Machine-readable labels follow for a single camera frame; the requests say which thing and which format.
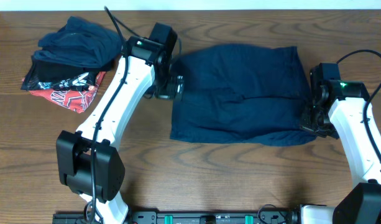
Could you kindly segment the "navy blue shorts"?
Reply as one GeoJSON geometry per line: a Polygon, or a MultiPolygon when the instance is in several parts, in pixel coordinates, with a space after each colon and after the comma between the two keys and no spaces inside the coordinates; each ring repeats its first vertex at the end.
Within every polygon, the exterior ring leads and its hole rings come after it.
{"type": "Polygon", "coordinates": [[[174,140],[297,146],[316,138],[300,128],[311,93],[296,47],[216,45],[181,56],[172,73],[184,79],[174,140]]]}

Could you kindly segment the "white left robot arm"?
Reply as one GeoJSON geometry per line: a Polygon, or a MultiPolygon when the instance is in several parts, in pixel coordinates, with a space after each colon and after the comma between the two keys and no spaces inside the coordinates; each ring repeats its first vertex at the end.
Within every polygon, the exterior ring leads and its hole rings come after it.
{"type": "Polygon", "coordinates": [[[120,188],[125,168],[119,155],[124,130],[144,95],[177,100],[183,78],[170,74],[177,35],[132,36],[115,76],[92,114],[74,133],[62,131],[56,141],[61,184],[86,200],[72,223],[124,223],[128,206],[120,188]]]}

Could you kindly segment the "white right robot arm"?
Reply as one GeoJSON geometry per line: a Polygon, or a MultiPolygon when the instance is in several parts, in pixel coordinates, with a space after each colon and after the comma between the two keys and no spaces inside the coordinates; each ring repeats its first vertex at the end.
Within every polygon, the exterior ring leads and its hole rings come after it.
{"type": "Polygon", "coordinates": [[[376,223],[381,212],[381,136],[369,94],[361,82],[311,82],[313,105],[302,128],[340,139],[351,171],[352,190],[335,207],[304,205],[299,223],[376,223]]]}

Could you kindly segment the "red printed folded shirt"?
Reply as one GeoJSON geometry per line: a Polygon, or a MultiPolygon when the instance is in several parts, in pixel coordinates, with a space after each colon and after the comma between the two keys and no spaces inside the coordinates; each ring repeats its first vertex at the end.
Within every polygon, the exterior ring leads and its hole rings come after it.
{"type": "Polygon", "coordinates": [[[95,86],[90,86],[88,91],[57,91],[57,90],[32,90],[32,95],[40,96],[46,100],[62,106],[77,113],[84,112],[94,100],[98,88],[105,76],[105,72],[100,72],[96,77],[95,86]]]}

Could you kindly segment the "dark blue folded garment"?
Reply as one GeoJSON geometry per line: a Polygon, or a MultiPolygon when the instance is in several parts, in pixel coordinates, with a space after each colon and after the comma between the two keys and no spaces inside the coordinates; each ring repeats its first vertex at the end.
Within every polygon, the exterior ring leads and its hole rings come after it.
{"type": "Polygon", "coordinates": [[[38,41],[37,60],[74,67],[99,68],[122,48],[118,34],[99,24],[71,16],[65,26],[38,41]]]}

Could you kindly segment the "black printed folded shirt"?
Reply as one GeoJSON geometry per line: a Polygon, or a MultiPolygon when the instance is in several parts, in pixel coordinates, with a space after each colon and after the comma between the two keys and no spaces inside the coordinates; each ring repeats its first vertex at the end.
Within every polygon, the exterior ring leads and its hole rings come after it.
{"type": "Polygon", "coordinates": [[[31,59],[32,66],[22,81],[21,90],[88,91],[90,86],[95,86],[99,73],[110,71],[114,65],[113,60],[102,67],[89,68],[31,59]]]}

